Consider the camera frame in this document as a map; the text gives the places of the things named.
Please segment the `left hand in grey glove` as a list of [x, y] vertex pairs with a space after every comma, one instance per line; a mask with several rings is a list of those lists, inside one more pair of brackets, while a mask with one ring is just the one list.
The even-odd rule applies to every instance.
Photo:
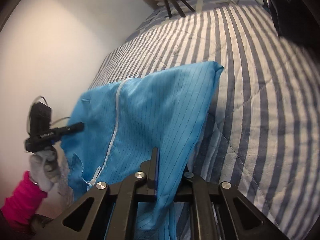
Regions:
[[61, 178], [57, 151], [53, 146], [32, 154], [29, 165], [31, 181], [38, 185], [41, 191], [49, 192]]

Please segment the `left forearm in pink sleeve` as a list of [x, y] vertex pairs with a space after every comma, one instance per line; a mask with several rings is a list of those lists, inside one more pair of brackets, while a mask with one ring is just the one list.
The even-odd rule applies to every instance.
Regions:
[[29, 226], [42, 200], [47, 196], [48, 193], [42, 191], [39, 185], [32, 181], [30, 172], [26, 171], [12, 195], [5, 199], [1, 207], [2, 215], [13, 230], [24, 231]]

